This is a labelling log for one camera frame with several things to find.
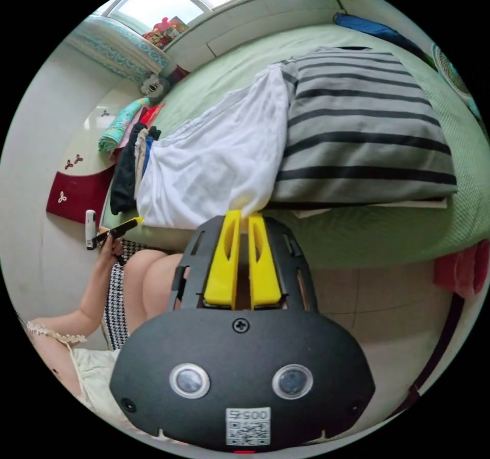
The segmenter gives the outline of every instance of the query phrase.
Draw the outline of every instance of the black robot casing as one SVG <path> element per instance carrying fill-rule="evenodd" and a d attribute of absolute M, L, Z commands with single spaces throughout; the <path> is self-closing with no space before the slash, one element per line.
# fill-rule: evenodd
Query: black robot casing
<path fill-rule="evenodd" d="M 110 390 L 153 436 L 259 452 L 348 430 L 375 385 L 357 341 L 319 313 L 182 309 L 131 335 Z"/>

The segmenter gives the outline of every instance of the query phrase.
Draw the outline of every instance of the green bed sheet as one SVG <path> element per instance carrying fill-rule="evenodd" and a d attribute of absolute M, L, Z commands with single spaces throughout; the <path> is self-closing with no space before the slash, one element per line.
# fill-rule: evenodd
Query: green bed sheet
<path fill-rule="evenodd" d="M 290 226 L 312 267 L 385 267 L 430 260 L 490 237 L 490 147 L 477 121 L 449 86 L 411 53 L 380 39 L 336 25 L 316 25 L 247 43 L 204 65 L 165 98 L 154 125 L 167 136 L 184 121 L 216 105 L 223 95 L 246 86 L 266 65 L 319 46 L 369 46 L 392 52 L 427 94 L 454 156 L 459 192 L 447 209 L 343 208 L 305 219 L 268 211 Z M 113 216 L 113 227 L 136 213 Z M 191 233 L 141 226 L 126 238 L 182 250 Z"/>

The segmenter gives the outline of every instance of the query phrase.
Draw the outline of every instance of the screw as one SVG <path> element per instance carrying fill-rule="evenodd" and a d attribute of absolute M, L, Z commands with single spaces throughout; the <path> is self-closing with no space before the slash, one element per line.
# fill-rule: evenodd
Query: screw
<path fill-rule="evenodd" d="M 357 415 L 361 407 L 362 407 L 362 401 L 360 399 L 354 401 L 349 407 L 349 415 L 351 416 Z"/>
<path fill-rule="evenodd" d="M 123 398 L 121 400 L 122 407 L 128 412 L 128 413 L 135 413 L 136 412 L 136 405 L 128 398 Z"/>
<path fill-rule="evenodd" d="M 233 322 L 233 329 L 237 333 L 245 333 L 249 330 L 249 328 L 250 328 L 250 323 L 247 320 L 245 320 L 245 318 L 237 318 Z"/>

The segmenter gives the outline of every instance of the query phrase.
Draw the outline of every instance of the round sensor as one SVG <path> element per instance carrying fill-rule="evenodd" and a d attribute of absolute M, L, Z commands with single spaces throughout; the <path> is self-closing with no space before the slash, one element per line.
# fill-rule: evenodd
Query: round sensor
<path fill-rule="evenodd" d="M 310 370 L 299 364 L 290 364 L 279 369 L 272 379 L 272 389 L 283 399 L 302 398 L 313 386 Z"/>
<path fill-rule="evenodd" d="M 180 364 L 170 373 L 170 386 L 183 398 L 202 398 L 209 391 L 209 376 L 195 364 Z"/>

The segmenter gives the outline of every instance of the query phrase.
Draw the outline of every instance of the stuffed animal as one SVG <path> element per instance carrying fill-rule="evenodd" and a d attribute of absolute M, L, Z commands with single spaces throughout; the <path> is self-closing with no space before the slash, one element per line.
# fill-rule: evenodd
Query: stuffed animal
<path fill-rule="evenodd" d="M 144 81 L 141 84 L 141 92 L 145 97 L 148 97 L 153 104 L 158 104 L 169 92 L 171 85 L 168 80 L 161 78 L 154 73 L 143 77 Z"/>

